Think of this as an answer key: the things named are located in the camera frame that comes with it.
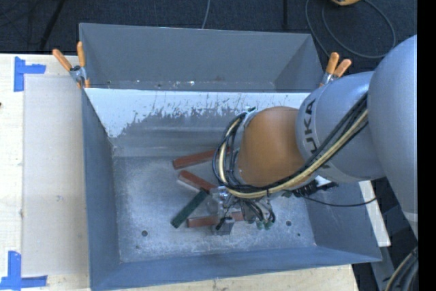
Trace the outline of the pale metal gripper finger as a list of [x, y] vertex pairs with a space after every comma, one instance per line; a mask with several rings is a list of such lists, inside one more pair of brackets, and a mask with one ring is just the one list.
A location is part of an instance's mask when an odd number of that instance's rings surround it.
[[228, 191], [224, 186], [214, 187], [209, 191], [206, 207], [209, 213], [223, 213], [226, 208]]
[[224, 236], [231, 234], [234, 224], [236, 223], [235, 219], [231, 217], [223, 217], [218, 220], [218, 223], [213, 225], [211, 228], [211, 232], [213, 235]]

